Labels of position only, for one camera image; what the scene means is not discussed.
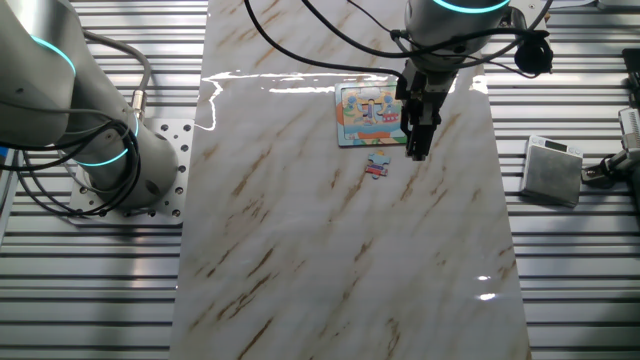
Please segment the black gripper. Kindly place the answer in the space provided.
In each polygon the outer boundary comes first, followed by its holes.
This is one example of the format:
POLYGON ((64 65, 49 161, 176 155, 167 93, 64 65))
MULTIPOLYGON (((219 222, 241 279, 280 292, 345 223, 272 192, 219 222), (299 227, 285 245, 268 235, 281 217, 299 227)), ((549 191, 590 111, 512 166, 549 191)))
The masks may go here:
POLYGON ((401 125, 408 126, 406 155, 412 160, 424 161, 430 151, 434 126, 441 123, 440 109, 457 71, 431 71, 409 59, 405 61, 402 75, 405 82, 398 82, 396 97, 402 103, 401 125), (421 125, 419 134, 417 125, 421 125))

